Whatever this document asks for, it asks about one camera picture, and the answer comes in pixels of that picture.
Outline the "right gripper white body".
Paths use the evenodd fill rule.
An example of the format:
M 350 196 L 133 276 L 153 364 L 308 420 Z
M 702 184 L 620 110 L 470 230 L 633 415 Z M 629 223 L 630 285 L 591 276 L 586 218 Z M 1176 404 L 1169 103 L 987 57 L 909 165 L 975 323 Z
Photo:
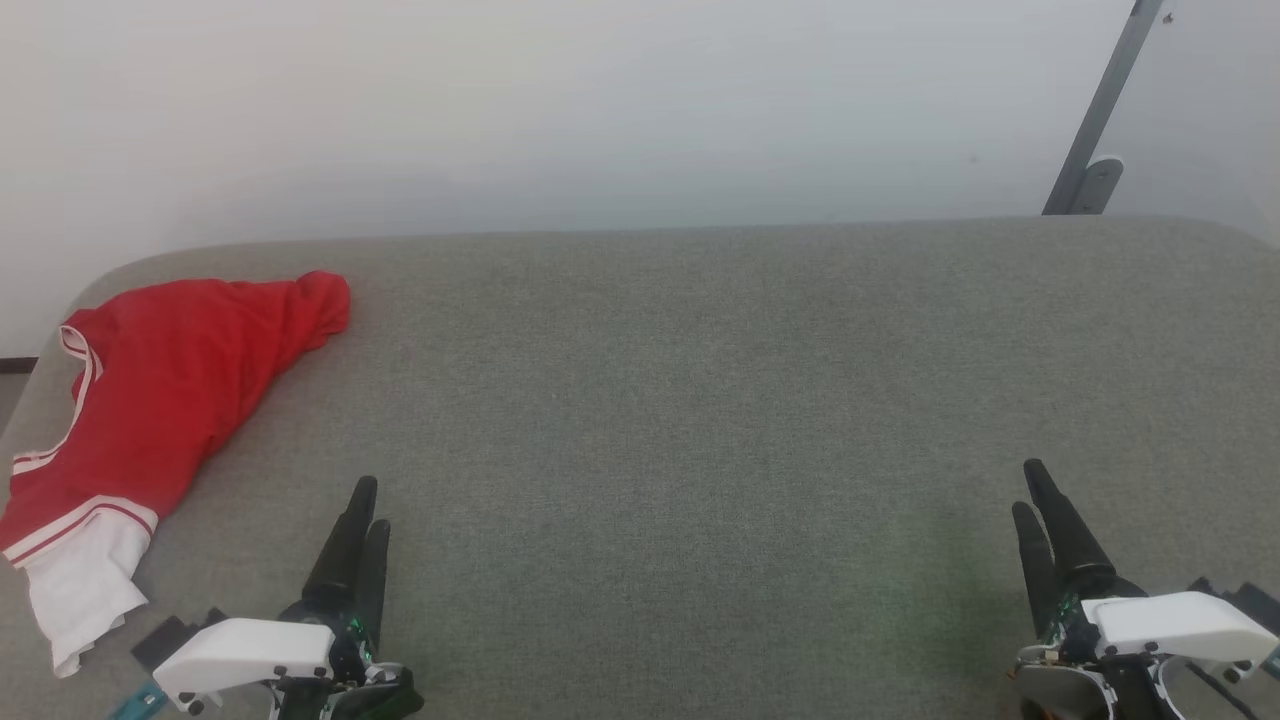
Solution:
M 1170 685 L 1189 673 L 1243 719 L 1257 719 L 1234 691 L 1277 670 L 1277 624 L 1261 623 L 1239 598 L 1206 579 L 1156 596 L 1065 594 L 1057 632 L 1018 652 L 1019 716 L 1184 719 Z

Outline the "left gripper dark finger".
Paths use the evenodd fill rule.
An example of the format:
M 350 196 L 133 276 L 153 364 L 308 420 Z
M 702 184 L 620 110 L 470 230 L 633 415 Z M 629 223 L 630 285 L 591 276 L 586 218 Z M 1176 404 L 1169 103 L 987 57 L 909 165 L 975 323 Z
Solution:
M 355 603 L 357 566 L 365 536 L 374 523 L 376 496 L 378 479 L 361 477 L 303 584 L 303 600 Z
M 355 582 L 355 620 L 362 628 L 366 650 L 381 647 L 390 521 L 375 520 L 364 539 Z

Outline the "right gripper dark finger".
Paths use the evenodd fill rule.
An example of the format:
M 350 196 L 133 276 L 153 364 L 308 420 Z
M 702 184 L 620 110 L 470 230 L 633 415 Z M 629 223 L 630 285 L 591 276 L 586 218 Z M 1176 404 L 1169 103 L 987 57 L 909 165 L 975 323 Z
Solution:
M 1055 561 L 1055 528 L 1050 516 L 1042 518 L 1027 502 L 1012 505 L 1012 521 L 1034 633 L 1051 637 L 1057 632 L 1064 597 Z
M 1079 594 L 1106 594 L 1117 579 L 1115 566 L 1096 539 L 1070 498 L 1057 487 L 1039 459 L 1024 461 L 1024 477 L 1030 506 L 1050 516 L 1055 528 L 1055 561 L 1062 591 Z

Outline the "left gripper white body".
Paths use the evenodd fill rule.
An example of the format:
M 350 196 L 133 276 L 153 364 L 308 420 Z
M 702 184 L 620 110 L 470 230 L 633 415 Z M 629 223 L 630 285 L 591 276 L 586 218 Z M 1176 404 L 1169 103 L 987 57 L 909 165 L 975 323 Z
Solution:
M 275 620 L 172 616 L 152 630 L 152 679 L 191 716 L 242 685 L 271 692 L 271 719 L 410 719 L 425 705 L 408 667 L 366 650 L 355 603 L 317 600 Z

